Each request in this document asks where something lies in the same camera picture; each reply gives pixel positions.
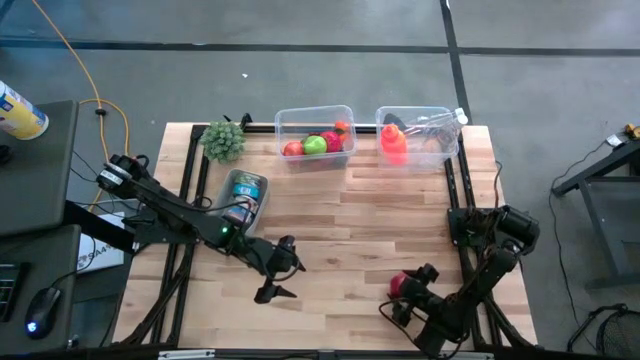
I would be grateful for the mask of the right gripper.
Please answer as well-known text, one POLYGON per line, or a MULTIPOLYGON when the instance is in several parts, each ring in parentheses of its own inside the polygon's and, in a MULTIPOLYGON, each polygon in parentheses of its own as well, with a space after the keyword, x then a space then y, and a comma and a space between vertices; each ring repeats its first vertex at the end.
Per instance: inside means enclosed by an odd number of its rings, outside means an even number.
POLYGON ((411 321, 414 308, 420 309, 427 316, 427 322, 444 328, 444 299, 427 286, 439 277, 439 272, 430 263, 425 263, 416 270, 404 270, 399 280, 399 297, 392 305, 392 319, 405 328, 411 321))

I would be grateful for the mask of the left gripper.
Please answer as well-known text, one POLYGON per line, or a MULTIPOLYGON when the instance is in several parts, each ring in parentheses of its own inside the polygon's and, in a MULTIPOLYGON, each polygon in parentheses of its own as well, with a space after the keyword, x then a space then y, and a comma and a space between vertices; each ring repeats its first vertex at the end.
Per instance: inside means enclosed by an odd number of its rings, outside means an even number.
POLYGON ((296 294, 273 281, 285 281, 298 271, 306 271, 296 253, 295 238, 292 235, 280 238, 277 244, 265 239, 251 239, 249 266, 267 278, 255 294, 254 302, 257 304, 267 304, 275 297, 296 298, 296 294))

